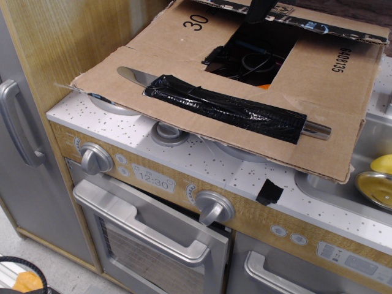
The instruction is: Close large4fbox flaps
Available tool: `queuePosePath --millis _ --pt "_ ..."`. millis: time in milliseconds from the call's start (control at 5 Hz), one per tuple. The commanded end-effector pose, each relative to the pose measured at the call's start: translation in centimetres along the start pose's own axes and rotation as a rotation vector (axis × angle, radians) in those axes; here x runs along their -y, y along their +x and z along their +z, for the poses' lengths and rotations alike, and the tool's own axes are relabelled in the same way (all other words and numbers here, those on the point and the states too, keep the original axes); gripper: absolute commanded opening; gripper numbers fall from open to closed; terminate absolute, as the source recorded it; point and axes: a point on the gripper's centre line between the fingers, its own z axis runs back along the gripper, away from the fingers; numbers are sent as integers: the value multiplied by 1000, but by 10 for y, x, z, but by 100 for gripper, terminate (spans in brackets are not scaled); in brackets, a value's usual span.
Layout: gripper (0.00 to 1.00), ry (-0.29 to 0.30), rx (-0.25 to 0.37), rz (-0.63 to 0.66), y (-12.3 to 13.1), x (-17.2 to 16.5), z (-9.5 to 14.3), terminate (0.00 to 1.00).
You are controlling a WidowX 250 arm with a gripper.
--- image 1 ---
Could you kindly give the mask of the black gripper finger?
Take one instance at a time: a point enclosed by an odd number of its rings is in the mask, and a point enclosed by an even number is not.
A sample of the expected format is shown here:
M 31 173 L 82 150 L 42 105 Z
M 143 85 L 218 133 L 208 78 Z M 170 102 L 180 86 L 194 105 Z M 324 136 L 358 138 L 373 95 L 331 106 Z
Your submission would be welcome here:
M 252 0 L 244 21 L 246 23 L 260 23 L 267 17 L 277 0 Z

